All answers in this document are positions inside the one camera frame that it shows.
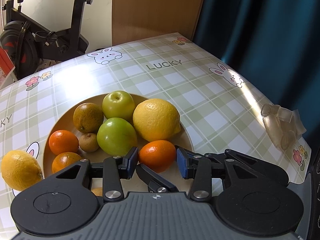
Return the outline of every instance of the lemon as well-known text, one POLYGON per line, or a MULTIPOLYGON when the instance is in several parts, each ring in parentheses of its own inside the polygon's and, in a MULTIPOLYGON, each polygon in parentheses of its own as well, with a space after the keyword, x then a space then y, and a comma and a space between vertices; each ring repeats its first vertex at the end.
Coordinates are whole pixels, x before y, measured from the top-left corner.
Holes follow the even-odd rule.
POLYGON ((133 125, 145 140, 167 140, 180 132, 180 115, 175 106, 163 99, 148 99, 133 112, 133 125))
POLYGON ((9 187, 25 190, 42 180, 42 171, 37 160, 27 152, 8 152, 1 162, 1 174, 9 187))

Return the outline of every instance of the small orange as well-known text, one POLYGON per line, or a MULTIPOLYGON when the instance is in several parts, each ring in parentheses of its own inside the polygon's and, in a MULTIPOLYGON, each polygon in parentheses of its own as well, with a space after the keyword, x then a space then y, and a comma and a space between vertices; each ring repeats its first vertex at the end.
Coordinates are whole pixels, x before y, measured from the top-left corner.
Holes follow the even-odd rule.
POLYGON ((176 159, 176 148, 165 140, 146 144, 139 152, 139 162, 160 173, 171 166, 176 159))
POLYGON ((82 157, 76 153, 72 152, 65 152, 60 153, 58 156, 56 156, 52 162, 52 173, 56 173, 57 171, 61 171, 65 167, 69 166, 72 163, 75 163, 79 160, 81 160, 82 157))
POLYGON ((50 136, 49 147, 55 155, 64 152, 77 152, 79 140, 73 133, 67 130, 58 130, 50 136))

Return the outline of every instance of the fruit bowl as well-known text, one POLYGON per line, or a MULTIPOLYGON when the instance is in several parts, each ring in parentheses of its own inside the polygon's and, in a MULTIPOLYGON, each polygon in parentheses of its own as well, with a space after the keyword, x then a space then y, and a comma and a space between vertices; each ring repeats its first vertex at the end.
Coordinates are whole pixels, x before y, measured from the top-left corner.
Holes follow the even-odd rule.
MULTIPOLYGON (((94 104, 97 104, 98 106, 101 106, 102 101, 106 95, 107 94, 98 95, 98 96, 91 97, 91 98, 88 98, 88 99, 80 102, 79 104, 73 106, 67 112, 65 112, 65 114, 63 114, 63 116, 60 117, 60 119, 56 122, 56 124, 54 125, 54 127, 50 131, 50 134, 48 136, 48 139, 47 139, 47 142, 46 142, 46 145, 44 148, 42 167, 43 167, 43 172, 44 172, 45 178, 52 174, 51 166, 52 166, 52 161, 55 158, 55 155, 51 152, 51 150, 49 148, 50 135, 57 130, 68 130, 68 131, 72 132, 73 134, 75 134, 78 138, 80 138, 82 133, 76 129, 76 127, 74 126, 73 121, 72 121, 73 113, 74 113, 75 109, 83 103, 94 103, 94 104)), ((145 98, 145 97, 142 97, 139 95, 135 95, 135 94, 131 94, 131 96, 132 96, 136 106, 139 103, 148 99, 148 98, 145 98)), ((179 145, 185 149, 188 149, 190 151, 194 151, 192 143, 191 143, 191 139, 190 139, 190 136, 188 135, 187 130, 185 129, 185 127, 182 125, 181 122, 180 122, 180 125, 181 125, 181 131, 178 134, 176 134, 175 136, 173 136, 172 138, 170 138, 169 141, 172 142, 174 145, 179 145)), ((138 136, 139 150, 147 143, 148 143, 148 141, 146 141, 143 138, 141 138, 140 136, 138 136)), ((86 153, 79 148, 77 153, 79 155, 81 155, 83 158, 89 159, 91 161, 91 163, 103 162, 103 160, 105 158, 108 158, 111 156, 111 155, 105 153, 101 148, 99 148, 97 151, 95 151, 93 153, 86 153)), ((169 169, 160 173, 160 175, 162 177, 164 177, 165 179, 169 180, 170 182, 172 182, 173 184, 175 184, 180 191, 188 191, 190 184, 192 183, 191 179, 184 180, 181 177, 176 162, 174 162, 173 165, 169 169)), ((148 190, 147 185, 145 183, 143 183, 138 178, 136 173, 134 173, 132 179, 130 179, 130 180, 121 179, 121 184, 122 184, 125 195, 128 191, 145 192, 148 190)), ((95 188, 95 187, 102 187, 102 179, 93 179, 92 188, 95 188)))

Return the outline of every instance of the wooden cabinet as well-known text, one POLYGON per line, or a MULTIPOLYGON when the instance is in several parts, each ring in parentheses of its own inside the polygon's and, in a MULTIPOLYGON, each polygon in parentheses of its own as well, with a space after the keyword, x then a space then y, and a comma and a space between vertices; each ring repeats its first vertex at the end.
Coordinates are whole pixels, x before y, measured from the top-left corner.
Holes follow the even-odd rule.
POLYGON ((112 44, 179 32, 192 39, 202 0, 112 0, 112 44))

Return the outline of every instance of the table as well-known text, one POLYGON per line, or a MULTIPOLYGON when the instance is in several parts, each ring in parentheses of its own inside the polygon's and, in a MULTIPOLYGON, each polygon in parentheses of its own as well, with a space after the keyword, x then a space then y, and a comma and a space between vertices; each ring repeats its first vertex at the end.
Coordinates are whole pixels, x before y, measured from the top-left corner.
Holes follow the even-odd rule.
MULTIPOLYGON (((277 164, 302 183, 311 149, 303 138, 286 154, 271 143, 261 107, 271 102, 250 82, 179 33, 129 42, 71 59, 0 91, 0 158, 38 142, 43 150, 55 122, 86 98, 125 90, 174 104, 195 152, 226 148, 277 164)), ((213 190, 221 191, 213 180, 213 190)), ((0 178, 0 237, 16 234, 14 198, 0 178)))

